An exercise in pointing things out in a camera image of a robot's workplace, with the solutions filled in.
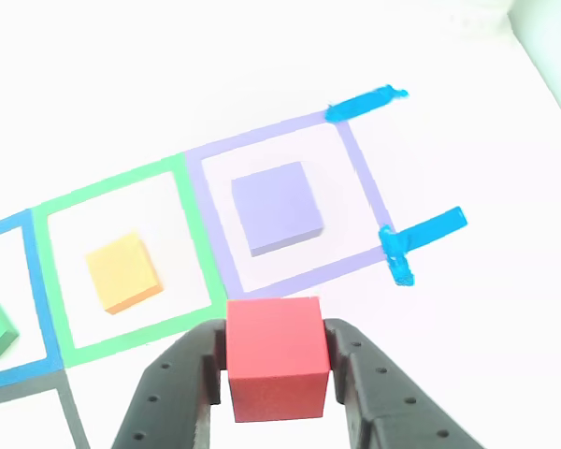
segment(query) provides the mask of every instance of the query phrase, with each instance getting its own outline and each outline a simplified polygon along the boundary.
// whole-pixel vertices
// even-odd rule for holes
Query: blue square outline
[[[54,332],[50,308],[48,306],[44,278],[41,266],[39,265],[36,234],[30,209],[23,210],[0,220],[0,235],[12,231],[17,227],[22,229],[23,248],[27,260],[29,281],[36,305],[37,321],[39,322],[44,346],[46,348],[46,358],[0,371],[0,387],[16,384],[64,368],[58,340],[56,340],[56,333]]]

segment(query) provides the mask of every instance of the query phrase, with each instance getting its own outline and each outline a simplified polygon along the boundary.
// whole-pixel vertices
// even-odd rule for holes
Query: white wall
[[[517,38],[561,107],[561,0],[517,0],[510,18]]]

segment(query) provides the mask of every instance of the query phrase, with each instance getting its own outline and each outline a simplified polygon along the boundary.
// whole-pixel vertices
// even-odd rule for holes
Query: square grid
[[[24,276],[28,277],[29,280],[29,285],[25,286],[20,280],[13,282],[12,279],[10,279],[10,282],[4,280],[8,283],[0,284],[1,292],[4,292],[5,288],[9,291],[9,295],[4,298],[3,303],[7,306],[7,314],[18,318],[15,320],[14,326],[22,333],[0,359],[0,387],[3,387],[62,369],[63,360],[54,333],[46,289],[39,265],[32,212],[24,210],[1,220],[0,239],[11,239],[4,240],[7,243],[11,242],[10,245],[16,245],[16,240],[22,239],[24,250],[22,260],[11,260],[9,258],[8,260],[0,260],[0,264],[2,262],[8,263],[9,273],[15,267],[20,268],[21,272],[26,271]],[[26,295],[33,297],[29,304],[24,302]],[[37,319],[37,323],[22,323],[22,317],[24,316],[33,316],[34,320]]]
[[[167,290],[165,284],[164,292],[127,311],[115,316],[109,315],[99,305],[91,274],[84,260],[85,251],[90,245],[93,245],[90,250],[96,250],[113,238],[121,236],[120,227],[108,219],[111,218],[108,216],[111,212],[108,211],[108,204],[104,202],[104,198],[109,194],[117,201],[122,201],[124,191],[130,191],[133,197],[140,195],[141,189],[146,186],[156,184],[173,186],[173,189],[165,191],[163,201],[171,205],[172,201],[176,200],[177,204],[179,201],[180,204],[178,210],[174,210],[172,222],[161,215],[166,211],[162,211],[159,208],[161,203],[155,200],[154,204],[148,204],[148,214],[154,214],[152,221],[165,226],[166,234],[176,236],[179,241],[173,246],[166,245],[160,233],[153,232],[154,229],[146,228],[146,225],[142,224],[146,231],[151,231],[146,237],[151,239],[147,241],[148,247],[153,249],[154,263],[159,254],[168,253],[168,257],[171,257],[171,254],[177,256],[178,253],[179,256],[194,254],[195,261],[192,259],[191,263],[188,263],[190,275],[185,276],[187,283],[184,284],[183,273],[176,271],[179,264],[170,267],[170,264],[163,263],[157,266],[156,270],[163,273],[171,288]],[[92,216],[93,220],[88,220],[87,206],[92,202],[97,202],[97,210],[103,211],[106,219]],[[127,207],[122,213],[130,222],[137,216],[144,215],[141,209],[128,209],[132,207]],[[224,317],[226,294],[198,212],[184,154],[168,157],[55,198],[34,208],[33,213],[48,302],[67,368],[159,340],[209,319]],[[62,214],[68,215],[65,221],[59,218]],[[77,237],[71,238],[70,231],[66,228],[76,221],[82,222],[81,231]],[[189,291],[183,290],[185,285],[189,285]],[[170,290],[181,291],[183,295],[171,297]],[[205,297],[209,302],[202,301],[197,308],[191,309],[186,304],[187,297]],[[93,321],[90,325],[80,326],[79,317],[91,317]]]
[[[189,150],[186,153],[189,175],[194,185],[199,209],[202,212],[206,228],[208,229],[210,243],[216,257],[217,265],[223,277],[224,285],[226,287],[226,293],[229,299],[285,297],[287,295],[291,295],[292,293],[310,288],[315,284],[327,282],[329,280],[335,279],[336,277],[385,260],[385,255],[382,251],[380,240],[377,238],[378,229],[376,229],[376,231],[373,232],[373,238],[378,239],[377,246],[359,251],[355,254],[346,256],[342,255],[338,260],[333,260],[316,268],[308,269],[305,272],[300,272],[295,275],[289,275],[284,279],[270,281],[265,286],[258,286],[256,288],[245,288],[244,286],[245,281],[242,280],[242,273],[239,266],[240,264],[237,263],[239,259],[236,258],[236,251],[232,249],[232,246],[235,243],[229,242],[226,238],[226,224],[231,223],[231,221],[222,216],[221,213],[221,207],[226,207],[225,204],[228,204],[229,201],[225,199],[224,202],[217,202],[215,200],[215,196],[220,194],[221,188],[217,186],[213,187],[211,184],[209,184],[207,165],[210,164],[213,160],[216,160],[215,156],[226,157],[226,155],[232,150],[239,150],[249,146],[266,144],[266,142],[270,142],[277,138],[289,138],[289,135],[295,132],[308,133],[309,130],[315,129],[318,125],[326,127],[332,126],[333,128],[335,128],[335,133],[338,133],[338,137],[340,140],[339,145],[341,145],[341,148],[347,155],[347,163],[351,163],[351,167],[355,172],[355,178],[357,180],[359,188],[361,188],[361,191],[363,191],[363,196],[365,197],[363,198],[363,200],[364,202],[367,202],[367,204],[371,207],[373,220],[375,220],[378,229],[380,229],[380,227],[382,227],[383,225],[390,225],[391,227],[393,227],[388,211],[384,207],[380,192],[378,191],[378,187],[376,186],[376,183],[372,178],[372,175],[367,167],[365,157],[362,154],[359,146],[357,145],[351,128],[346,122],[337,124],[328,123],[324,118],[323,111],[303,117],[294,118],[281,123],[272,124],[270,126],[255,129],[233,138],[220,140],[204,145],[202,147]],[[331,141],[332,138],[328,139],[329,140],[321,142],[320,144],[326,144],[329,146],[338,145]],[[263,162],[262,160],[249,161],[249,164],[253,167],[257,166],[258,169],[261,170],[266,164],[266,161]],[[244,167],[245,172],[238,174],[239,177],[249,175],[250,172],[247,170],[252,169],[253,167]],[[312,184],[312,188],[314,189],[314,191],[316,190],[317,187],[315,183]],[[260,255],[254,259],[259,258],[258,263],[260,263],[263,262],[262,257],[265,257],[266,255],[267,254]]]

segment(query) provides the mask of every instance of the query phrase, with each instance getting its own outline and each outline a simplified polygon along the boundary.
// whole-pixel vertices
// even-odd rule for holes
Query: blue tape
[[[407,97],[407,91],[394,89],[393,86],[386,85],[366,94],[361,94],[355,98],[343,101],[326,110],[325,118],[327,122],[338,123],[357,117],[358,115],[370,112],[373,109],[386,106],[395,98]]]
[[[461,229],[468,224],[461,208],[446,211],[438,217],[431,218],[427,222],[417,224],[399,233],[407,242],[407,251],[412,251],[435,240]]]
[[[1,370],[0,387],[17,384],[64,368],[58,340],[54,332],[50,308],[48,306],[46,287],[39,264],[39,257],[37,255],[36,236],[31,210],[24,210],[0,221],[0,235],[17,228],[22,230],[25,258],[27,259],[27,268],[29,270],[29,282],[31,284],[36,306],[37,321],[39,322],[47,356],[41,360]]]
[[[407,286],[415,284],[406,253],[442,239],[467,224],[464,212],[457,207],[399,233],[395,233],[388,224],[383,226],[379,237],[395,283]]]
[[[410,270],[410,264],[406,259],[407,246],[405,240],[391,230],[391,226],[386,224],[379,233],[381,237],[382,250],[386,254],[386,261],[393,274],[393,279],[397,285],[412,286],[415,278]]]

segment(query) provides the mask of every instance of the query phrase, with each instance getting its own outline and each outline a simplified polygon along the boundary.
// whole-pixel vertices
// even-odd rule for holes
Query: purple cube
[[[233,180],[232,190],[252,256],[322,233],[322,215],[300,162]]]

